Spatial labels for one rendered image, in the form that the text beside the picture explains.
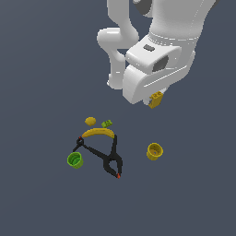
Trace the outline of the green cup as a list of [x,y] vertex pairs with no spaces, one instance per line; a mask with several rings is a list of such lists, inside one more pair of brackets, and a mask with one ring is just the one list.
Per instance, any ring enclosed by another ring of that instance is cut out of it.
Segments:
[[78,169],[83,165],[84,160],[79,152],[73,152],[67,157],[67,163],[72,168]]

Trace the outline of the yellow toy brick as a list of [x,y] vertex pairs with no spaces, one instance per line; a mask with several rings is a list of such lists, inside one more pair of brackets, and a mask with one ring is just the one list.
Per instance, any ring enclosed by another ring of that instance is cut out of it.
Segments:
[[162,94],[160,91],[158,91],[158,92],[152,94],[152,95],[150,96],[151,101],[150,101],[150,103],[149,103],[148,106],[149,106],[151,109],[154,109],[155,107],[159,106],[160,103],[161,103],[162,97],[163,97],[163,94]]

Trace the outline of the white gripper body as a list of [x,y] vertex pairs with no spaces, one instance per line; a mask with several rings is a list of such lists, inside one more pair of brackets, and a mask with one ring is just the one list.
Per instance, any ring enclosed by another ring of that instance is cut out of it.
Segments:
[[194,59],[195,52],[192,52],[187,65],[181,68],[165,68],[152,75],[147,75],[129,65],[124,71],[123,96],[131,104],[135,104],[155,92],[166,89],[188,74]]

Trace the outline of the yellow cup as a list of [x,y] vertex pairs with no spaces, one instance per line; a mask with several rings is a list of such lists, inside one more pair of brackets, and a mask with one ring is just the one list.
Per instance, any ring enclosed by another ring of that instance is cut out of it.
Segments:
[[147,157],[150,160],[157,160],[163,154],[163,148],[157,143],[151,143],[147,147]]

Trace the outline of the black spring clamp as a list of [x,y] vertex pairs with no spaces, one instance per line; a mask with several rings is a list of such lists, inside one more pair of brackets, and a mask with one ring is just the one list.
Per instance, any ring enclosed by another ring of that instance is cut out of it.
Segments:
[[[77,145],[73,149],[73,151],[76,152],[80,147],[83,147],[83,148],[89,150],[91,153],[93,153],[94,155],[98,156],[99,158],[101,158],[103,160],[103,169],[104,170],[106,170],[109,174],[111,174],[115,178],[119,179],[121,177],[121,174],[122,174],[123,160],[119,156],[119,154],[116,152],[116,146],[117,146],[117,136],[114,136],[114,139],[113,139],[113,142],[112,142],[111,153],[109,155],[106,155],[106,154],[103,154],[100,151],[94,149],[93,147],[86,146],[84,144],[84,138],[82,136],[80,136],[77,139]],[[115,161],[116,162],[116,164],[117,164],[117,171],[114,170],[110,166],[110,162],[111,161]]]

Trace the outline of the yellow banana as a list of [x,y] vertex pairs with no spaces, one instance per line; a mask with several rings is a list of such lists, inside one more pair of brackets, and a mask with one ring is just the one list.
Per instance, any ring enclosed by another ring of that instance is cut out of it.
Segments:
[[92,128],[86,131],[82,136],[89,137],[89,136],[94,136],[94,135],[106,135],[111,138],[114,138],[114,132],[108,128]]

